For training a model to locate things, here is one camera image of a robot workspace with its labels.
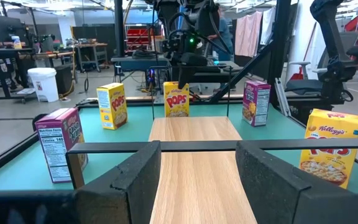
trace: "hanging cloth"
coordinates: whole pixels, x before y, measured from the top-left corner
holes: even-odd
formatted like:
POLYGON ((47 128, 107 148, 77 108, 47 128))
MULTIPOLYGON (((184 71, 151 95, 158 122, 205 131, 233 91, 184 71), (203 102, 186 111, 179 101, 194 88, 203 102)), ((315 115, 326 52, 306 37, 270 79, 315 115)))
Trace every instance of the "hanging cloth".
POLYGON ((237 20, 236 55, 253 57, 256 54, 261 18, 262 12, 255 12, 237 20))

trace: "light wood surface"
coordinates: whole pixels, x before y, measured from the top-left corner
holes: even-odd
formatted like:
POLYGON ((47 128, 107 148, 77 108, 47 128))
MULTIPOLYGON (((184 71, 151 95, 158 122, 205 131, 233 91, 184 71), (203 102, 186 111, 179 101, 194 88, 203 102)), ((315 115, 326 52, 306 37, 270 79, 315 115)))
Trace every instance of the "light wood surface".
MULTIPOLYGON (((241 140, 227 117, 156 118, 149 141, 241 140)), ((164 152, 150 223, 256 223, 234 152, 164 152)))
POLYGON ((93 44, 77 44, 75 47, 104 47, 106 43, 93 43, 93 44))

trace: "kellogg's pops cereal box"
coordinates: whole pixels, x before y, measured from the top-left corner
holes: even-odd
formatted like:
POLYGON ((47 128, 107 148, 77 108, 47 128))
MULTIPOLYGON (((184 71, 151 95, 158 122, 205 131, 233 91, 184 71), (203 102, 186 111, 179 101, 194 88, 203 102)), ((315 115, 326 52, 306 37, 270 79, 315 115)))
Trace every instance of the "kellogg's pops cereal box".
POLYGON ((124 84, 112 83, 97 89, 102 127, 117 129, 127 122, 124 84))
MULTIPOLYGON (((80 116, 76 108, 56 110, 35 123, 53 183, 70 182, 65 154, 76 143, 84 142, 80 116)), ((88 163, 86 154, 79 154, 82 170, 88 163)))
POLYGON ((269 84, 261 81, 246 81, 242 101, 242 117, 250 125, 266 125, 269 95, 269 84))
MULTIPOLYGON (((358 115, 314 109, 305 138, 358 138, 358 115)), ((305 149, 299 167, 346 189, 356 153, 357 149, 305 149)))
POLYGON ((178 88, 178 82, 164 83, 164 107, 165 117, 183 117, 189 116, 189 84, 186 84, 181 90, 178 88))

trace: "green tabletop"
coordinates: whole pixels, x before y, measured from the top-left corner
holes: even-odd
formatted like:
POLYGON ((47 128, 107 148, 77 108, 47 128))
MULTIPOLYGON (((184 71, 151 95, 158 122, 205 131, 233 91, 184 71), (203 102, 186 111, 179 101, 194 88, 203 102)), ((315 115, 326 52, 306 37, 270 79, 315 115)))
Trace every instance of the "green tabletop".
MULTIPOLYGON (((163 106, 155 106, 155 117, 163 117, 163 106)), ((225 116, 226 105, 192 105, 190 116, 225 116)), ((305 129, 270 107, 266 126, 253 128, 241 118, 242 105, 230 105, 229 119, 244 140, 303 139, 305 129)), ((128 122, 118 130, 101 127, 99 109, 80 110, 85 142, 134 142, 148 141, 152 128, 151 106, 128 107, 128 122)), ((273 155, 298 166, 299 151, 269 151, 273 155)), ((99 177, 128 158, 131 153, 91 154, 84 170, 85 182, 99 177)), ((0 168, 0 190, 72 189, 71 183, 53 184, 39 142, 0 168)), ((358 164, 354 164, 348 189, 358 193, 358 164)))

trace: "computer monitor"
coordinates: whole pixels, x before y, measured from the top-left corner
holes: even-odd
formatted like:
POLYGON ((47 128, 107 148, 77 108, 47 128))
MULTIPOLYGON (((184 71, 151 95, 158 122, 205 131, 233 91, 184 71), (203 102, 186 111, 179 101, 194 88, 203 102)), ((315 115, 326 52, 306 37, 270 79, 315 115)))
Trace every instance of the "computer monitor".
POLYGON ((20 19, 0 16, 0 42, 12 42, 12 36, 19 36, 21 42, 29 46, 29 41, 25 35, 25 26, 20 19))

